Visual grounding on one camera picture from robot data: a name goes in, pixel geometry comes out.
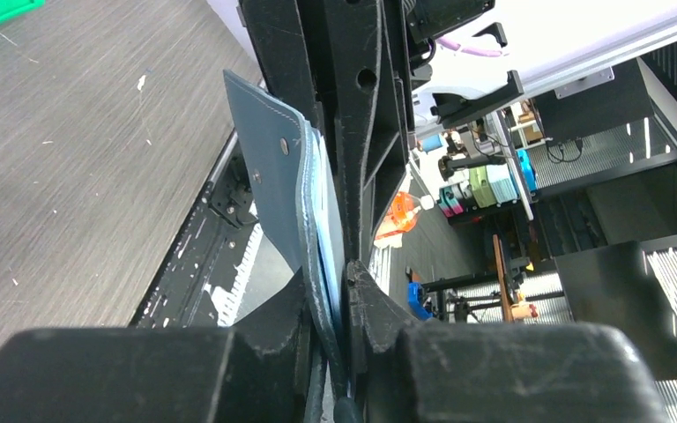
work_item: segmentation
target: bolt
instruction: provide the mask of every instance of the bolt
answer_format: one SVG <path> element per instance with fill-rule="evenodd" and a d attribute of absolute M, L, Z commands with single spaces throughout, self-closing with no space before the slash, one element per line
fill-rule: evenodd
<path fill-rule="evenodd" d="M 287 156 L 289 154 L 289 144 L 286 143 L 286 139 L 284 138 L 280 139 L 280 143 L 281 143 L 281 152 L 283 152 L 284 155 Z"/>

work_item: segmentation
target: gray tabletop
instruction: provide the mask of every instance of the gray tabletop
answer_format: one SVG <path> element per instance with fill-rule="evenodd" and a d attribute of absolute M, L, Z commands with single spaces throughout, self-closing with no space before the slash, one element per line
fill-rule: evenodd
<path fill-rule="evenodd" d="M 204 0 L 0 26 L 0 345 L 129 321 L 232 128 L 223 69 L 257 79 Z"/>

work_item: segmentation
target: black cylinder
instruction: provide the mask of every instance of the black cylinder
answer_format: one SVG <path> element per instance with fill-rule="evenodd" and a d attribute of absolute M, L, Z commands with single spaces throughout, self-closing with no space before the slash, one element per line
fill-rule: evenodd
<path fill-rule="evenodd" d="M 415 43 L 437 39 L 495 7 L 495 0 L 417 0 L 408 17 Z"/>

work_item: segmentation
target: orange bottle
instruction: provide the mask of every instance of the orange bottle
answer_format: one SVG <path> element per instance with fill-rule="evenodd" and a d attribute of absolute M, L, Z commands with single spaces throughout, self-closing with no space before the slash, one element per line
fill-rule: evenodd
<path fill-rule="evenodd" d="M 434 205 L 435 200 L 430 196 L 417 198 L 407 192 L 399 191 L 393 198 L 391 208 L 385 214 L 375 239 L 381 240 L 411 231 L 416 226 L 419 213 L 422 210 L 431 209 Z"/>

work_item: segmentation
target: screw hole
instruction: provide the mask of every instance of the screw hole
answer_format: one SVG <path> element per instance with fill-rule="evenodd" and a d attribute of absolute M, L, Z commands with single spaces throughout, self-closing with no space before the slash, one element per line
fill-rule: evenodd
<path fill-rule="evenodd" d="M 377 85 L 377 75 L 369 69 L 360 70 L 357 74 L 357 85 L 364 92 L 370 92 Z"/>

